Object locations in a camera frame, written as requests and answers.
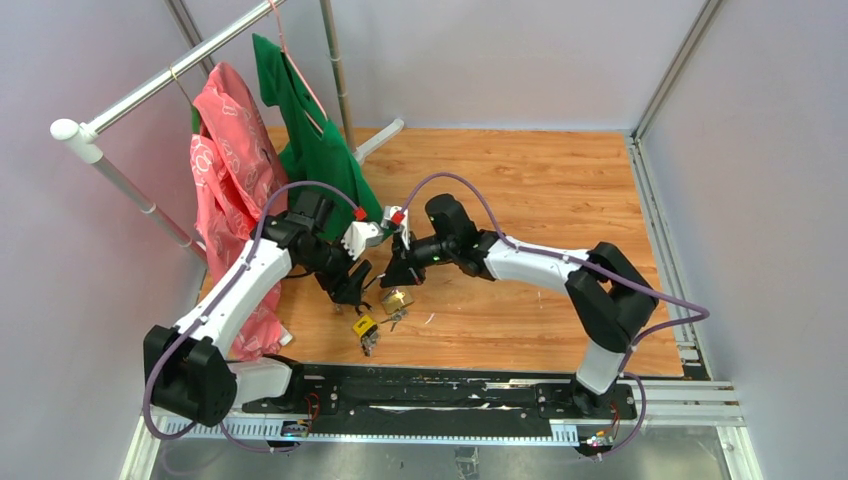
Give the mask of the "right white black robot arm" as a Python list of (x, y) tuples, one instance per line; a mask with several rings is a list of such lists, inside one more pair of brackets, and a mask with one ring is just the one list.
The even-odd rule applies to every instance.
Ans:
[(425, 212), (432, 235), (415, 239), (394, 234), (381, 287), (417, 286), (425, 281), (427, 268), (453, 264), (470, 277), (518, 281), (566, 294), (588, 337), (571, 387), (572, 406), (589, 418), (607, 409), (628, 349), (658, 305), (650, 284), (622, 251), (608, 242), (559, 250), (500, 236), (477, 228), (450, 194), (431, 198)]

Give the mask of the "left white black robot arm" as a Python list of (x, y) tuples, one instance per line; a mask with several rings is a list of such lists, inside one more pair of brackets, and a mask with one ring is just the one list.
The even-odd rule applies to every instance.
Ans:
[(301, 266), (313, 274), (335, 304), (363, 306), (363, 282), (371, 269), (360, 258), (381, 243), (383, 231), (353, 205), (353, 220), (333, 242), (320, 238), (334, 199), (352, 204), (327, 184), (304, 182), (306, 192), (287, 210), (264, 209), (253, 236), (234, 264), (191, 311), (170, 328), (153, 326), (143, 341), (145, 388), (142, 417), (157, 438), (157, 406), (188, 420), (190, 426), (215, 427), (233, 409), (267, 401), (283, 413), (298, 411), (306, 400), (300, 363), (276, 354), (248, 361), (227, 355), (247, 320), (270, 290)]

